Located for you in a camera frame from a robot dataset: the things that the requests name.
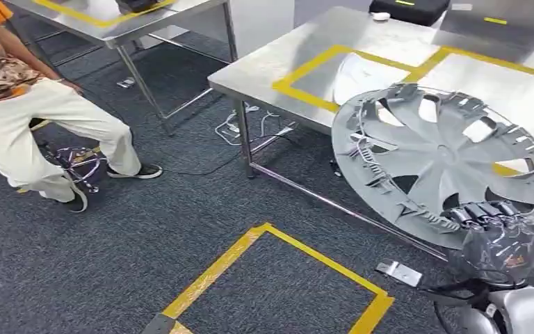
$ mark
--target person's left leg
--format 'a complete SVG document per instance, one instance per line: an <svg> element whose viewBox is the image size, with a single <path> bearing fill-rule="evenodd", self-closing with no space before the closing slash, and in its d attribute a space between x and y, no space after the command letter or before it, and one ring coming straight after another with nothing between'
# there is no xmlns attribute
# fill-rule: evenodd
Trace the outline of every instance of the person's left leg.
<svg viewBox="0 0 534 334"><path fill-rule="evenodd" d="M41 90L57 96L58 103L35 116L51 120L69 131L100 142L108 159L110 176L153 178L162 173L155 165L142 165L132 146L130 128L77 94L72 88L50 80L42 80Z"/></svg>

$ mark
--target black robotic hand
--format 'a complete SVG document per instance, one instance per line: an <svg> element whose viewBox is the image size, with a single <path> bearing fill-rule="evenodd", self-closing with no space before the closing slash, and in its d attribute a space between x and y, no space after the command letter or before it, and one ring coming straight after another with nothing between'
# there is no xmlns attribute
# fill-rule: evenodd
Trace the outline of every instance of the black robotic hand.
<svg viewBox="0 0 534 334"><path fill-rule="evenodd" d="M442 214L468 230L450 262L472 278L518 285L534 267L534 221L510 202L469 203Z"/></svg>

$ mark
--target yellow tape square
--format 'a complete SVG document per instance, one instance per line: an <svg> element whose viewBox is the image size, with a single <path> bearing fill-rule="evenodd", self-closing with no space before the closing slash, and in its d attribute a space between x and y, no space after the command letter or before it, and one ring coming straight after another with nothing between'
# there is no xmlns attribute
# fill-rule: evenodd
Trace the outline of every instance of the yellow tape square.
<svg viewBox="0 0 534 334"><path fill-rule="evenodd" d="M132 19L134 17L144 15L146 13L152 12L153 10L159 9L160 7L164 7L166 5L172 4L176 2L177 0L162 0L161 2L154 5L152 8L144 10L139 13L127 13L125 15L116 17L115 19L97 19L96 17L89 16L85 13L81 13L73 8L61 5L59 3L56 3L52 0L33 0L33 2L42 5L44 7L50 8L52 10L55 10L57 12L60 12L62 14L69 15L71 17L74 17L75 19L79 19L81 21L85 21L89 24L92 24L94 26L100 26L100 27L106 27L106 26L112 26L114 24L118 24L123 21L127 21L129 19Z"/></svg>
<svg viewBox="0 0 534 334"><path fill-rule="evenodd" d="M312 60L302 64L292 73L274 82L272 85L272 88L281 93L284 93L285 95L293 97L297 100L300 100L308 104L311 104L313 106L317 106L319 108L326 109L328 111L336 113L339 110L338 104L332 101L327 101L321 97L312 95L303 90L294 88L292 87L292 84L296 82L297 80L299 80L300 78L305 77L306 75L314 71L317 67L321 66L325 62L331 60L336 55L348 54L348 53L356 53L369 61L374 61L382 65L395 67L400 70L409 72L410 74L406 76L402 80L402 82L418 82L419 80L424 78L433 68L439 65L445 58L447 58L449 54L459 54L463 56L468 56L470 58L474 58L479 61L484 61L486 63L491 63L497 66L510 68L511 70L516 70L516 71L534 75L534 68L526 67L526 66L519 65L516 63L511 63L509 61L503 61L501 59L492 58L489 56L484 56L482 54L477 54L477 53L470 52L470 51L457 49L455 47L443 46L419 66L411 66L411 65L404 64L404 63L400 63L398 61L393 61L388 58L383 58L383 57L376 56L374 54L369 54L367 52L352 49L344 45L332 45L328 50L319 54Z"/></svg>
<svg viewBox="0 0 534 334"><path fill-rule="evenodd" d="M234 243L226 253L222 254L200 277L198 277L189 287L187 287L164 311L163 315L172 319L177 319L193 302L203 294L206 289L213 284L222 273L224 273L253 243L265 233L271 233L288 244L300 249L304 253L312 256L318 261L326 264L331 269L341 275L351 279L365 289L373 292L375 298L368 305L362 316L355 322L349 334L368 334L378 325L384 317L394 298L388 293L365 278L357 275L353 271L341 266L339 263L329 259L318 251L310 248L298 240L283 233L269 223L265 223L257 228L252 228L246 232L237 242ZM182 324L177 322L170 334L193 334Z"/></svg>

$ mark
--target metal table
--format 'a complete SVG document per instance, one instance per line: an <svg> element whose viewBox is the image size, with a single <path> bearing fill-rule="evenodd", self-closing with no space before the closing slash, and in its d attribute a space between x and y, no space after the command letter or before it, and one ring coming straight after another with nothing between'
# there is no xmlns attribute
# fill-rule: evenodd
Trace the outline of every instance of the metal table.
<svg viewBox="0 0 534 334"><path fill-rule="evenodd" d="M154 107L156 115L161 122L172 117L195 100L198 100L209 93L211 90L204 91L201 95L194 97L191 101L185 103L178 109L165 114L163 109L154 99L153 94L134 65L134 62L130 59L130 55L125 48L127 43L149 35L150 37L183 47L189 51L194 51L209 58L222 61L223 63L228 63L227 61L194 50L177 42L160 38L153 34L153 32L173 25L177 20L183 20L183 18L186 18L189 15L195 15L210 8L222 6L226 22L230 56L232 60L237 59L230 9L227 0L165 0L160 1L161 5L156 10L137 15L121 11L115 0L6 1L38 19L85 38L96 45L108 47L109 49L116 49L120 54L122 61L126 64L130 73L132 73L143 95Z"/></svg>
<svg viewBox="0 0 534 334"><path fill-rule="evenodd" d="M358 214L253 162L243 105L246 101L263 106L329 134L338 108L332 102L337 70L348 52L359 50L365 52L362 57L384 67L392 76L401 70L406 74L405 81L461 90L479 97L534 134L534 51L520 54L522 50L506 45L490 49L493 57L522 58L524 67L441 45L462 45L470 50L485 47L486 42L395 20L378 23L368 13L336 7L211 75L210 87L235 102L248 177L254 177L256 170L274 177L445 260L441 249L392 225Z"/></svg>

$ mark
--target gray carpet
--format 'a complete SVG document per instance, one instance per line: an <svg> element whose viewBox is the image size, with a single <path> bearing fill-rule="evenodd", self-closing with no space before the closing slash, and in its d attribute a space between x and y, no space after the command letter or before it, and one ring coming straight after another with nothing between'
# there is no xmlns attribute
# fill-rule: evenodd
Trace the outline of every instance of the gray carpet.
<svg viewBox="0 0 534 334"><path fill-rule="evenodd" d="M34 34L48 32L24 19ZM227 54L224 45L193 33L179 39ZM43 47L62 59L89 45L65 33ZM221 67L170 45L135 59L167 109L206 88L207 75ZM131 125L142 160L177 173L151 181L102 177L100 193L82 215L35 194L19 195L0 176L0 334L139 333L244 232L265 221L396 297L376 333L443 333L425 297L373 271L389 257L424 272L430 284L445 283L452 275L440 261L275 180L248 180L239 159L205 177L179 174L210 171L238 153L213 132L230 102L219 94L202 99L171 124L176 136L168 138L137 88L115 85L128 76L117 60L102 49L60 69ZM259 135L262 115L250 115L251 137ZM55 125L38 136L60 146L94 145ZM260 161L373 215L332 174L328 137L301 128L289 137L295 143L279 140ZM179 320L195 334L347 333L370 299L350 280L266 235Z"/></svg>

